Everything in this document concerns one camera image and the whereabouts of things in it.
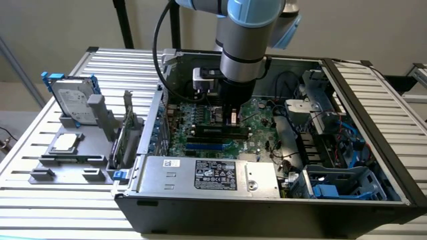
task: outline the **white wall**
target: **white wall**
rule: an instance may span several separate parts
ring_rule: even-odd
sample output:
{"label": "white wall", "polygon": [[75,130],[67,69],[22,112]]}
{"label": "white wall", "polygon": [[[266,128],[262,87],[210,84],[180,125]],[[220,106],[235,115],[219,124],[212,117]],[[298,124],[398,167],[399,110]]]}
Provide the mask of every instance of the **white wall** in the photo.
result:
{"label": "white wall", "polygon": [[[167,0],[127,0],[135,47],[150,49]],[[268,53],[371,60],[386,74],[427,63],[426,0],[299,0],[303,15],[288,49]],[[216,17],[182,9],[182,46],[211,50]],[[30,75],[68,73],[88,46],[123,48],[111,0],[0,0],[0,35]],[[170,18],[159,49],[171,47]],[[0,60],[0,81],[16,81]]]}

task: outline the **sticker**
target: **sticker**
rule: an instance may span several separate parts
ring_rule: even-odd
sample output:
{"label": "sticker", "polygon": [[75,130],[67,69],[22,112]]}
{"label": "sticker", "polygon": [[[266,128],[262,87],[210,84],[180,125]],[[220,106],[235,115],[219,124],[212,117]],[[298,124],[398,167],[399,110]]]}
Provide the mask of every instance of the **sticker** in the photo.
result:
{"label": "sticker", "polygon": [[179,168],[182,161],[179,159],[164,159],[163,160],[163,167],[174,167]]}
{"label": "sticker", "polygon": [[88,99],[83,92],[78,90],[58,90],[62,102],[70,116],[82,124],[96,124],[92,108],[88,106]]}
{"label": "sticker", "polygon": [[196,189],[236,191],[236,181],[234,161],[195,161],[194,187]]}

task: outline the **robot end effector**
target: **robot end effector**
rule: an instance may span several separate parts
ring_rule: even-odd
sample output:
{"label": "robot end effector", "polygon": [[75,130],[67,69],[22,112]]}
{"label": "robot end effector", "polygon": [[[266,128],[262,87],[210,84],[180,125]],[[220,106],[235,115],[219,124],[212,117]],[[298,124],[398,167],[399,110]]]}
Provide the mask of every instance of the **robot end effector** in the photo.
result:
{"label": "robot end effector", "polygon": [[267,47],[286,49],[299,26],[296,0],[176,0],[183,7],[218,15],[216,45],[222,50],[218,94],[224,104],[224,123],[231,111],[251,97]]}

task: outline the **aluminum rail table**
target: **aluminum rail table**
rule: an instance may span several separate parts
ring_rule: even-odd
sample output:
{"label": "aluminum rail table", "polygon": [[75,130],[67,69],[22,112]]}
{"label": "aluminum rail table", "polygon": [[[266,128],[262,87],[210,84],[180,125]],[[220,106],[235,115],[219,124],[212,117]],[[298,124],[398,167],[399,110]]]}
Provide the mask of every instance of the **aluminum rail table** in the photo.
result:
{"label": "aluminum rail table", "polygon": [[[405,104],[397,100],[385,82],[361,66],[339,66],[343,76],[357,96],[378,120],[378,127],[390,140],[390,144],[402,156],[419,187],[427,194],[427,157],[407,156],[409,150],[401,147],[395,131],[410,128],[418,130],[414,116],[403,109]],[[116,116],[124,114],[123,93],[132,90],[134,110],[147,117],[154,91],[158,85],[158,74],[154,67],[152,53],[146,50],[92,48],[79,61],[71,75],[96,74],[102,93],[106,95],[107,108]],[[353,80],[363,78],[370,87],[362,87]],[[395,125],[387,127],[386,108],[397,117]],[[140,235],[132,230],[111,195],[112,185],[31,185],[30,172],[39,164],[39,156],[46,152],[62,124],[60,108],[50,100],[31,126],[19,139],[11,153],[0,163],[0,236],[42,239],[94,239],[94,240],[138,240],[138,239],[211,239],[200,236]],[[427,136],[411,139],[405,144],[413,149],[415,144],[427,145]],[[422,216],[405,225],[381,226],[361,240],[426,240],[427,216]]]}

